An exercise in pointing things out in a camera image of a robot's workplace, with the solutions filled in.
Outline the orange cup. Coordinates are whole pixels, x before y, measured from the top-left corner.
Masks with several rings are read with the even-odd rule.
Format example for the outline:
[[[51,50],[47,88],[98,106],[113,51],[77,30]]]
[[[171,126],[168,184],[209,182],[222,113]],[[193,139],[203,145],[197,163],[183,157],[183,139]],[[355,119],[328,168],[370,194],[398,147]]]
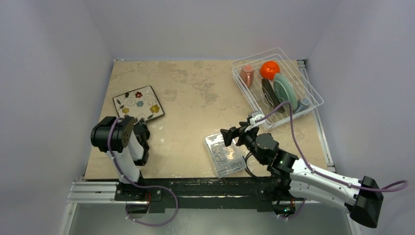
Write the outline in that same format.
[[[280,67],[275,61],[267,61],[262,64],[259,74],[263,79],[273,80],[274,76],[280,72]]]

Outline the teal square plate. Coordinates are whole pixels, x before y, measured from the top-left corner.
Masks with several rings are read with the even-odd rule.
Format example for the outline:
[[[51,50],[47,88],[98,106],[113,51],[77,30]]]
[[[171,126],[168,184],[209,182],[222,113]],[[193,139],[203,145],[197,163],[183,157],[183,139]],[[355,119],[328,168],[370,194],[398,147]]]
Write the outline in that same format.
[[[265,95],[266,100],[271,105],[272,109],[274,109],[280,104],[280,101],[278,100],[276,96],[275,90],[273,86],[271,85],[270,80],[262,78],[261,86],[262,86],[262,91]]]

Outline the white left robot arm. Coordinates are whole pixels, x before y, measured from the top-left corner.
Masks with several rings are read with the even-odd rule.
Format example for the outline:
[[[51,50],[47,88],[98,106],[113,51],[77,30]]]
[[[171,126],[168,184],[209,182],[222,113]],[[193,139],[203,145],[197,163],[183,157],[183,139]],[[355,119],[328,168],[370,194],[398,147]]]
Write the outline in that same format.
[[[139,183],[142,174],[139,166],[149,158],[150,131],[144,118],[126,115],[107,116],[91,131],[92,146],[105,153],[113,162],[121,183],[130,184],[127,194],[140,200],[146,194],[145,185]]]

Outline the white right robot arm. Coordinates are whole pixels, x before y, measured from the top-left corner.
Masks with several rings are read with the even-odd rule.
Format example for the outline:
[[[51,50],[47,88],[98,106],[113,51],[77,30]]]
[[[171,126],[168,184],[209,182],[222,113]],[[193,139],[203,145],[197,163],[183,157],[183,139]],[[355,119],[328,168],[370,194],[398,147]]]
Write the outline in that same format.
[[[377,228],[384,196],[373,178],[351,178],[307,165],[305,160],[281,149],[270,133],[258,131],[257,127],[244,126],[221,129],[220,133],[225,146],[237,139],[236,146],[245,146],[260,164],[267,166],[267,171],[282,180],[275,185],[278,198],[331,201],[360,225]]]

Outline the pink floral mug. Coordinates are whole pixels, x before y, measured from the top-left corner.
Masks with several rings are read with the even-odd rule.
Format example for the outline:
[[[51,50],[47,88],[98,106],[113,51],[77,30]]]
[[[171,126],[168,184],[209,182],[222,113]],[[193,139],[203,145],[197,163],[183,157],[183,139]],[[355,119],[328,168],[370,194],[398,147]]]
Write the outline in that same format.
[[[239,73],[247,88],[250,88],[254,81],[254,68],[251,64],[244,65]]]

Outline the grey coffee mug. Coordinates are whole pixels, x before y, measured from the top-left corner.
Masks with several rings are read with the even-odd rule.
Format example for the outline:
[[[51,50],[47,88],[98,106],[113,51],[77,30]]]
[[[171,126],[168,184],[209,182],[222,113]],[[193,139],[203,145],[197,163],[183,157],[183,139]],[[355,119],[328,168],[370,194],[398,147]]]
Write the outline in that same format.
[[[293,114],[297,114],[308,109],[310,103],[311,102],[307,97],[302,97],[298,100],[297,108],[293,111]]]

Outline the square white floral plate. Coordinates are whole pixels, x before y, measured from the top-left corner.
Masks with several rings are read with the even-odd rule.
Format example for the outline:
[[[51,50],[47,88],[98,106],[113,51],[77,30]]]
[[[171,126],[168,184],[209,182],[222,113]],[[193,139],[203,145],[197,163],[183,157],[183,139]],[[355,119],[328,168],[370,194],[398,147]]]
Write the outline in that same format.
[[[150,121],[165,114],[151,85],[117,95],[112,100],[119,117],[130,116],[136,118],[136,121],[141,118]]]

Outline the light blue flower plate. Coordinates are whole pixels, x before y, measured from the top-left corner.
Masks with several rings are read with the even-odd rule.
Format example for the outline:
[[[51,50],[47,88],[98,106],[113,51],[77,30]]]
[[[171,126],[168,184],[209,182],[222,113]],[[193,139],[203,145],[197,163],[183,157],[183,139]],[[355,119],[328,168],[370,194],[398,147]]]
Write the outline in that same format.
[[[274,75],[273,88],[275,95],[280,103],[284,101],[289,101],[292,107],[292,110],[297,109],[298,100],[289,80],[281,73],[276,73]]]

